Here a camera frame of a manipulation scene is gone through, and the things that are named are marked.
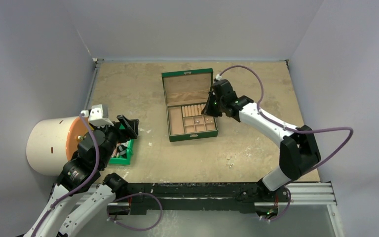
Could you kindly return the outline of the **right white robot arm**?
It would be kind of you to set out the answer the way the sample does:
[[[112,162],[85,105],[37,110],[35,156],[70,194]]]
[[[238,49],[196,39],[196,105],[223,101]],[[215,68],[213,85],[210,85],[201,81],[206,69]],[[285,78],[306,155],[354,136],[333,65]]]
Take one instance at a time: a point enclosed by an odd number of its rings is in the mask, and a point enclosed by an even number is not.
[[[279,149],[278,166],[258,182],[257,194],[269,201],[277,189],[298,180],[321,161],[317,142],[310,127],[296,127],[258,109],[257,103],[247,96],[238,97],[230,82],[216,80],[209,92],[203,115],[221,117],[226,115],[249,125],[269,138]]]

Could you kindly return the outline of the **green plastic bin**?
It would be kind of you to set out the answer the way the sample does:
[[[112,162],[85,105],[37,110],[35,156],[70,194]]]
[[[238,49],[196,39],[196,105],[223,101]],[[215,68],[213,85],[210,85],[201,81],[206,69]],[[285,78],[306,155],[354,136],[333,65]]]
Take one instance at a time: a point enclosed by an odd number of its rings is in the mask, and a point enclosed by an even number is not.
[[[110,165],[130,165],[131,158],[134,155],[134,142],[129,140],[125,143],[117,143],[109,161]]]

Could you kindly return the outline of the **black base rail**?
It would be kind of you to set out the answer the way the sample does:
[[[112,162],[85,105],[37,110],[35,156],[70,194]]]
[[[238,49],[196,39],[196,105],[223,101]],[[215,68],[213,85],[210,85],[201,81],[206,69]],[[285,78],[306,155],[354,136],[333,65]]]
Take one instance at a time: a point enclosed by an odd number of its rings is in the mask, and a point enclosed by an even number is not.
[[[238,211],[273,217],[279,204],[289,200],[288,190],[260,192],[257,182],[230,183],[127,183],[117,192],[111,214],[117,207],[131,215],[149,210]]]

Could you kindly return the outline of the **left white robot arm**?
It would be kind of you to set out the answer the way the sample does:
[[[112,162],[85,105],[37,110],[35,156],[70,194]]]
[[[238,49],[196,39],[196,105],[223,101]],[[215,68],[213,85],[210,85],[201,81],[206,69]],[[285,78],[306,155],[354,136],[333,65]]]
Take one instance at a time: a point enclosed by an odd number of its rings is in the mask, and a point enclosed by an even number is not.
[[[110,174],[91,197],[76,205],[107,167],[117,145],[138,137],[138,125],[138,119],[122,115],[111,121],[101,109],[40,121],[28,138],[27,160],[35,171],[57,175],[57,180],[47,205],[26,235],[74,237],[110,201],[125,200],[127,182]]]

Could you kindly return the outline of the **green jewelry box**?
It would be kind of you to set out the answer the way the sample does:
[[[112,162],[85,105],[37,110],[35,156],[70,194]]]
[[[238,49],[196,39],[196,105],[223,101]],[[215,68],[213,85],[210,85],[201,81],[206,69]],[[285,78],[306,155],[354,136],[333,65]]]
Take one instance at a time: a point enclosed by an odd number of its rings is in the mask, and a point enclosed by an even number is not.
[[[207,103],[209,91],[211,90],[213,82],[212,68],[164,72],[161,74],[161,77],[166,114],[168,107]],[[218,132],[219,130],[192,134],[194,137],[190,135],[171,136],[169,135],[168,124],[168,137],[170,142],[216,137],[218,136]]]

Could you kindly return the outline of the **white cylinder with orange lid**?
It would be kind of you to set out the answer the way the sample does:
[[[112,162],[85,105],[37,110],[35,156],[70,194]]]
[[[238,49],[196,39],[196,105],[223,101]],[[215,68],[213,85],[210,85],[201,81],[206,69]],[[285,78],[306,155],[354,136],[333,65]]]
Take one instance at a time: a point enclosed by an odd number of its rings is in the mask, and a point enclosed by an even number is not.
[[[30,167],[42,175],[58,176],[87,132],[79,117],[40,121],[32,129],[26,145]]]

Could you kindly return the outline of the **aluminium rail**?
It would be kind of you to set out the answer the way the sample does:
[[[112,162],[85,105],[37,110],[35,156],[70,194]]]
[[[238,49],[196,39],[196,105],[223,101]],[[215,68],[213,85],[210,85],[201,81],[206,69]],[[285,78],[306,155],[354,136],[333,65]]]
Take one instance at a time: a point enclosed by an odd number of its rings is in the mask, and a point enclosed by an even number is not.
[[[294,182],[287,188],[292,205],[336,205],[332,183]]]

